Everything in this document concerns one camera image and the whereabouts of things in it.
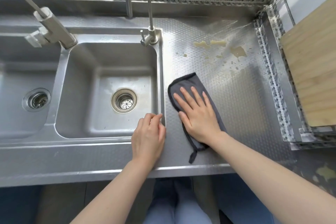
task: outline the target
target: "wooden cutting board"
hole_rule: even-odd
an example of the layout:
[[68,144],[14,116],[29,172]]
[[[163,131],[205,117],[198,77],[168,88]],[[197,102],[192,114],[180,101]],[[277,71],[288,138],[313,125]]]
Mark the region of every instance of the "wooden cutting board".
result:
[[281,38],[310,126],[336,124],[336,0],[327,0]]

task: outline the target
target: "microfiber cloth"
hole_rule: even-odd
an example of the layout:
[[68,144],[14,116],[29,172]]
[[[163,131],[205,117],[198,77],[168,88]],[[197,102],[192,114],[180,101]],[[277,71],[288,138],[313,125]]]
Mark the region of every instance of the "microfiber cloth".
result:
[[[204,98],[203,98],[202,92],[204,91],[205,94],[207,94],[207,96],[210,100],[210,103],[212,105],[212,109],[214,110],[214,112],[216,114],[216,118],[217,118],[217,121],[218,121],[218,124],[219,124],[219,128],[221,129],[221,131],[226,132],[226,128],[223,124],[223,121],[221,119],[221,116],[219,115],[219,112],[218,112],[215,104],[213,103],[211,97],[209,96],[207,90],[205,89],[203,83],[200,81],[200,79],[198,78],[196,73],[187,74],[185,76],[177,78],[168,86],[168,96],[169,96],[170,102],[172,103],[175,110],[178,111],[178,112],[184,111],[182,109],[182,107],[178,104],[178,102],[175,100],[175,98],[173,97],[173,94],[177,93],[183,100],[186,100],[184,98],[182,92],[180,91],[180,88],[184,87],[186,89],[186,91],[188,91],[189,94],[195,99],[195,96],[194,96],[193,92],[191,91],[191,86],[194,86],[196,88],[198,94],[201,96],[203,101],[204,101]],[[194,150],[193,153],[190,155],[190,158],[189,158],[189,163],[192,164],[194,162],[196,156],[197,156],[197,152],[204,151],[209,146],[204,144],[204,143],[198,142],[195,138],[193,138],[191,135],[189,135],[186,128],[184,127],[183,123],[182,123],[182,127],[183,127],[183,131],[184,131],[189,143],[191,144],[191,146]]]

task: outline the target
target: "forearm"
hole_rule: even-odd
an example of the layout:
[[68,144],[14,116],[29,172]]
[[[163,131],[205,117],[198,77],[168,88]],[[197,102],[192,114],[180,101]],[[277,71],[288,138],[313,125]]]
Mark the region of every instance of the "forearm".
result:
[[123,171],[71,222],[71,224],[124,224],[142,184],[148,165],[130,161]]
[[283,224],[331,224],[336,199],[222,132],[210,145]]

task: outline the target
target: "stainless steel countertop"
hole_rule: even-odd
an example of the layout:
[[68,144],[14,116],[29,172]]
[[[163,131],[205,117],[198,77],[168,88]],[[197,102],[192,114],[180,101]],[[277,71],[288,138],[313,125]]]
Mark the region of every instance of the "stainless steel countertop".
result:
[[[149,25],[148,18],[59,18],[66,27],[142,28]],[[0,16],[0,32],[19,32],[20,26],[38,25],[31,16]],[[283,165],[292,164],[290,146],[281,136],[253,21],[245,18],[154,18],[154,25],[163,30],[167,138],[163,154],[149,176],[233,172],[211,149],[200,152],[192,165],[188,163],[192,148],[169,101],[167,87],[175,78],[191,72],[196,72],[207,88],[231,136]],[[226,47],[212,45],[209,49],[194,46],[193,42],[202,40],[207,43],[226,40],[228,44]],[[230,53],[230,47],[238,46],[243,47],[247,57],[238,60]],[[0,145],[0,186],[111,180],[131,158],[130,142]]]

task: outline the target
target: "drain strainer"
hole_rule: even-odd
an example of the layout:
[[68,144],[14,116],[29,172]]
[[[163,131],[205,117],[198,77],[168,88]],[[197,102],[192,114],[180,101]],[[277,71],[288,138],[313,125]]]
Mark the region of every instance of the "drain strainer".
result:
[[117,112],[130,112],[137,104],[137,96],[130,89],[120,89],[113,94],[111,104]]
[[29,91],[22,100],[22,106],[26,111],[38,112],[50,102],[50,92],[43,88]]

